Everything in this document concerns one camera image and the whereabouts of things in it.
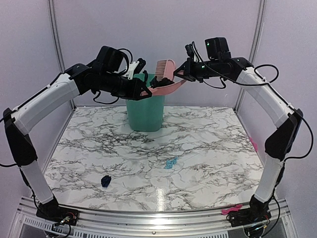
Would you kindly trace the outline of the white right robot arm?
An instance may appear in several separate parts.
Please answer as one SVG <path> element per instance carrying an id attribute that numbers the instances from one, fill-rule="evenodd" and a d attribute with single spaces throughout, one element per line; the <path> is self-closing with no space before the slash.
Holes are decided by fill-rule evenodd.
<path id="1" fill-rule="evenodd" d="M 291 150 L 303 114 L 283 99 L 271 82 L 246 58 L 233 58 L 225 38 L 208 39 L 205 45 L 209 54 L 208 61 L 202 59 L 194 42 L 187 44 L 185 50 L 188 57 L 174 71 L 174 76 L 200 83 L 212 77 L 228 80 L 244 89 L 266 112 L 275 126 L 275 131 L 264 144 L 265 164 L 260 183 L 250 200 L 250 208 L 245 212 L 248 221 L 256 222 L 264 215 L 265 208 L 283 177 L 286 155 Z"/>

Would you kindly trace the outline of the pink plastic dustpan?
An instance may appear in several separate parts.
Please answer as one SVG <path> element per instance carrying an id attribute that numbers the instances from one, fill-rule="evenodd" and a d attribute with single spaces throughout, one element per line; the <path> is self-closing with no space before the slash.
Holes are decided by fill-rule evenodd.
<path id="1" fill-rule="evenodd" d="M 157 88 L 147 87 L 147 83 L 145 83 L 145 89 L 141 88 L 140 92 L 137 93 L 137 95 L 138 96 L 149 95 L 149 93 L 146 91 L 146 89 L 148 89 L 150 93 L 152 94 L 151 97 L 152 96 L 166 96 L 178 90 L 178 88 L 180 88 L 186 82 L 187 81 L 183 79 L 176 83 L 173 83 L 167 86 L 157 87 Z"/>

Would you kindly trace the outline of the pink hand brush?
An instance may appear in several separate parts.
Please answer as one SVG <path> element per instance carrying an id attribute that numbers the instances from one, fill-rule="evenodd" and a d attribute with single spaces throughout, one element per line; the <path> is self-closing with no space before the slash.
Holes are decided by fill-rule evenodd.
<path id="1" fill-rule="evenodd" d="M 158 60 L 155 70 L 157 81 L 162 81 L 164 78 L 174 81 L 174 71 L 179 69 L 172 59 Z"/>

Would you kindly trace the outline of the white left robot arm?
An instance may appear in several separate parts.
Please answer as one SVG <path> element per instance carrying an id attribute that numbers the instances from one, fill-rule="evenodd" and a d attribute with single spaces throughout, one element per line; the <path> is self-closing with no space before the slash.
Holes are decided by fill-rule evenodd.
<path id="1" fill-rule="evenodd" d="M 77 63 L 66 69 L 26 102 L 3 112 L 5 135 L 15 164 L 39 202 L 38 214 L 59 220 L 63 213 L 44 172 L 31 134 L 56 109 L 84 95 L 108 92 L 117 99 L 139 101 L 152 96 L 145 82 L 136 78 L 145 67 L 143 58 L 131 60 L 126 49 L 101 47 L 90 63 Z"/>

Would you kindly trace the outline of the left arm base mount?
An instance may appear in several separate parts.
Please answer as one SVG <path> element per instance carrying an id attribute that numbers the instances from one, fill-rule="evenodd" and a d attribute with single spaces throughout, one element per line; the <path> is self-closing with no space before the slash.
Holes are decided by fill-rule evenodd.
<path id="1" fill-rule="evenodd" d="M 48 203 L 39 203 L 36 212 L 37 217 L 54 221 L 56 223 L 61 222 L 66 217 L 69 217 L 67 223 L 71 226 L 75 226 L 77 224 L 78 215 L 78 210 L 60 206 L 55 197 Z"/>

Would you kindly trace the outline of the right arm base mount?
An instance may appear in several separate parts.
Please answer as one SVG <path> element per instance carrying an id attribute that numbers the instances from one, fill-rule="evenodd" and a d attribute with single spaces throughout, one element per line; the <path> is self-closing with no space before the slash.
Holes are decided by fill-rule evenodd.
<path id="1" fill-rule="evenodd" d="M 231 211 L 226 216 L 226 219 L 232 227 L 266 221 L 271 218 L 269 210 L 269 203 L 271 200 L 272 196 L 268 199 L 268 201 L 260 202 L 253 195 L 249 202 L 249 208 L 241 209 L 239 211 Z"/>

